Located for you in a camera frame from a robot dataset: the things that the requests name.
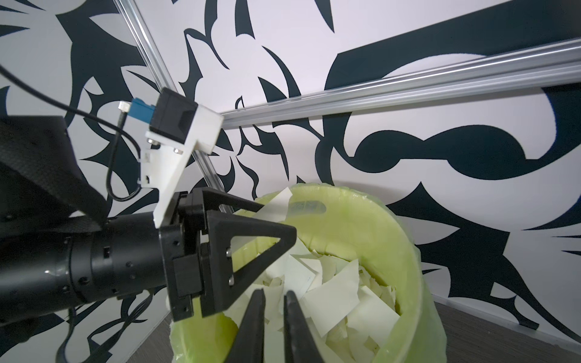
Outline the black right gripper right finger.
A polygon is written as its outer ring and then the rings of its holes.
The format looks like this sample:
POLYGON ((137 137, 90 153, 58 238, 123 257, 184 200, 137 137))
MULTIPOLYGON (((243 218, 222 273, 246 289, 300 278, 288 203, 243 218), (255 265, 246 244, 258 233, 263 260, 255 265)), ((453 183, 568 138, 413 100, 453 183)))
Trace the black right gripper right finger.
POLYGON ((292 290, 284 296, 284 361, 323 363, 299 300, 292 290))

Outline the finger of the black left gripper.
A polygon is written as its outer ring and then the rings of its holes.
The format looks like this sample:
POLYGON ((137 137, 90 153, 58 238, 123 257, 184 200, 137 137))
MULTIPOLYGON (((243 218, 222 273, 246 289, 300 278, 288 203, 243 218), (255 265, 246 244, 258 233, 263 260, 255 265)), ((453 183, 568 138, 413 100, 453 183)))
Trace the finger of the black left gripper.
POLYGON ((213 316, 232 304, 296 243, 297 230, 291 225, 246 216, 207 213, 209 242, 200 246, 200 266, 204 292, 200 296, 201 314, 213 316), (249 239, 238 249, 237 238, 249 239), (242 260, 245 245, 266 239, 271 245, 242 260))
POLYGON ((185 217, 196 227, 208 226, 208 213, 221 206, 258 212, 263 204, 239 198, 213 188, 195 188, 185 197, 185 217))

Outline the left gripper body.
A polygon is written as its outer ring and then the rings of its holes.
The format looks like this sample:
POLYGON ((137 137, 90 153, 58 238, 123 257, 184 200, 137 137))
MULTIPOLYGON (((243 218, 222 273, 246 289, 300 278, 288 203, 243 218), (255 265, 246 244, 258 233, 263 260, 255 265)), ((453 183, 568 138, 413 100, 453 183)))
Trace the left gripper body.
POLYGON ((195 315, 195 298, 200 300, 201 316, 213 315, 210 248, 201 242, 201 235, 208 232, 210 194, 210 190, 176 192, 158 229, 169 311, 175 322, 195 315))

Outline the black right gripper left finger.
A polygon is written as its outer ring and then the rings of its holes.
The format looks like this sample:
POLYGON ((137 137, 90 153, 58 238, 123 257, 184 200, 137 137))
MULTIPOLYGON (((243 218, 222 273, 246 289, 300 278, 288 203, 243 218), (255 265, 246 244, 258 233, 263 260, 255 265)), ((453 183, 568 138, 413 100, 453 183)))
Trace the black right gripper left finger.
POLYGON ((266 296, 263 289, 255 290, 239 326, 225 363, 264 362, 264 314, 266 296))

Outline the white paper receipt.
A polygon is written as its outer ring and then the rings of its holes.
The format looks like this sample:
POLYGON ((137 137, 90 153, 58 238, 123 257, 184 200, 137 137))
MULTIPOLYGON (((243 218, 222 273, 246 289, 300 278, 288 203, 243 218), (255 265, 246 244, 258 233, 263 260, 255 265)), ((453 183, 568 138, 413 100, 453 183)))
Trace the white paper receipt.
MULTIPOLYGON (((289 200, 292 192, 289 188, 280 191, 274 198, 269 201, 260 211, 256 212, 253 219, 259 219, 267 222, 282 222, 287 217, 289 200)), ((231 249, 233 252, 240 250, 244 245, 258 238, 257 233, 249 236, 233 237, 231 240, 231 249)))

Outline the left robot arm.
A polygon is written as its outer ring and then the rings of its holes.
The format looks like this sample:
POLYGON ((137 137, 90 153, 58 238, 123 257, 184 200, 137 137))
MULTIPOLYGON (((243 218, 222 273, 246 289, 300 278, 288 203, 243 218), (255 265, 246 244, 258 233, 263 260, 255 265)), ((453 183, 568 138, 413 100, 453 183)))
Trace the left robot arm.
POLYGON ((1 119, 1 323, 166 287, 175 321, 227 310, 295 244, 290 225, 223 213, 261 205, 211 188, 151 213, 107 217, 60 116, 1 119))

